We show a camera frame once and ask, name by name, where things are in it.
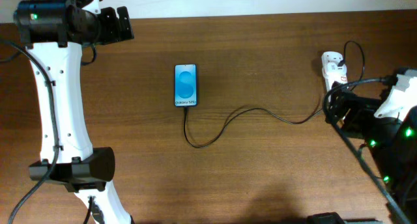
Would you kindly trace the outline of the blue Galaxy smartphone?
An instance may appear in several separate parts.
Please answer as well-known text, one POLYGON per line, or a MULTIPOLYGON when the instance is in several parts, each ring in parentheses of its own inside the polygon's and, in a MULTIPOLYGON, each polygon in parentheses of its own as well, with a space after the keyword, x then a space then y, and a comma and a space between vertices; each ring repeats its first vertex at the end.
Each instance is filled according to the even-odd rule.
POLYGON ((192 107, 198 104, 197 67, 195 64, 175 66, 174 104, 176 107, 192 107))

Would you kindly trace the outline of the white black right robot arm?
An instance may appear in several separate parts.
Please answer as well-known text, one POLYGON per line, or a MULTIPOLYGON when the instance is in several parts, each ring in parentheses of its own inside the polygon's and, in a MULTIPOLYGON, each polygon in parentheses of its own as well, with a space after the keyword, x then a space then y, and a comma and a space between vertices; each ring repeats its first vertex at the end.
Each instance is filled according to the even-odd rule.
POLYGON ((387 199, 392 220, 416 222, 416 108, 382 117, 382 100, 359 97, 349 84, 330 89, 323 102, 326 122, 387 199))

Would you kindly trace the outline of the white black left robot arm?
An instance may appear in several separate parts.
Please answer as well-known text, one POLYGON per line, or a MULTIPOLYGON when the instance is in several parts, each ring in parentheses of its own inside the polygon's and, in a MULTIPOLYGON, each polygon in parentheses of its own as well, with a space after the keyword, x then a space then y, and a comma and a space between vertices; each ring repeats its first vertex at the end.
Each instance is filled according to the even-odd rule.
POLYGON ((102 0, 24 0, 14 13, 18 48, 31 63, 41 116, 40 158, 29 176, 62 185, 86 205, 96 223, 132 223, 113 184, 115 155, 93 147, 81 96, 82 51, 133 39, 125 7, 102 0))

